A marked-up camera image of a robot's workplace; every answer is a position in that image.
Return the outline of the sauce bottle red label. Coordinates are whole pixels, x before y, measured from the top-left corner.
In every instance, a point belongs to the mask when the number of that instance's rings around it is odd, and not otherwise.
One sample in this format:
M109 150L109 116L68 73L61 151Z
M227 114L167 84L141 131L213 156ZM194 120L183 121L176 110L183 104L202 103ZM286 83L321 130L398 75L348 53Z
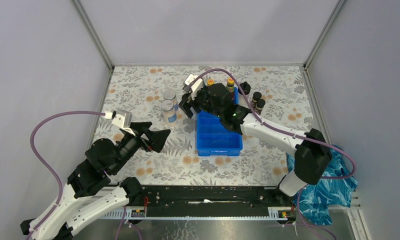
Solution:
M228 92L231 95L231 98L233 99L235 95L235 81L231 77L227 79L226 89L228 90Z

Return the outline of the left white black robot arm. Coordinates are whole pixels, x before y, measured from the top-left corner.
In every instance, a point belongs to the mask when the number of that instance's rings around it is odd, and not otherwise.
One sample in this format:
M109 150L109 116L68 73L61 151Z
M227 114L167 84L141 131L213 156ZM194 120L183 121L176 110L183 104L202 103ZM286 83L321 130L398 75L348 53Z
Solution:
M133 122L134 133L124 131L120 141L96 140L85 153L86 159L67 178L58 202L39 217L20 224L23 235L34 240L71 240L82 229L108 212L123 206L140 206L145 191L136 177L125 178L100 199L88 203L111 182L128 160L139 150L161 152L170 129L152 131L151 122Z

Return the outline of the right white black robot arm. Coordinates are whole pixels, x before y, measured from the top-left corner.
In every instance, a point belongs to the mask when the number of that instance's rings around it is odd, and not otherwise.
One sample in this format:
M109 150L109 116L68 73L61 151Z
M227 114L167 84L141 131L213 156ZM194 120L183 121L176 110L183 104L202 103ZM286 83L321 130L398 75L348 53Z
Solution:
M268 142L293 157L293 170L280 181L274 193L275 201L281 206L289 205L305 186L317 185L332 159L319 130L312 128L303 132L269 122L235 103L221 83L189 90L181 96L178 106L188 118L194 113L209 113L219 118L220 124L228 131Z

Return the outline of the yellow cap sauce bottle front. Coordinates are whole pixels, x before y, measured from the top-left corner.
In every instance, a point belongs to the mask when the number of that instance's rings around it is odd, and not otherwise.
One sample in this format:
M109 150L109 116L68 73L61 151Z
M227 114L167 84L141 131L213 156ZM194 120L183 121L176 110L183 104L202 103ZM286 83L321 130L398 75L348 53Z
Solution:
M215 81L213 79L211 79L211 78L208 79L207 82L206 82L208 87L212 86L214 83L215 83Z

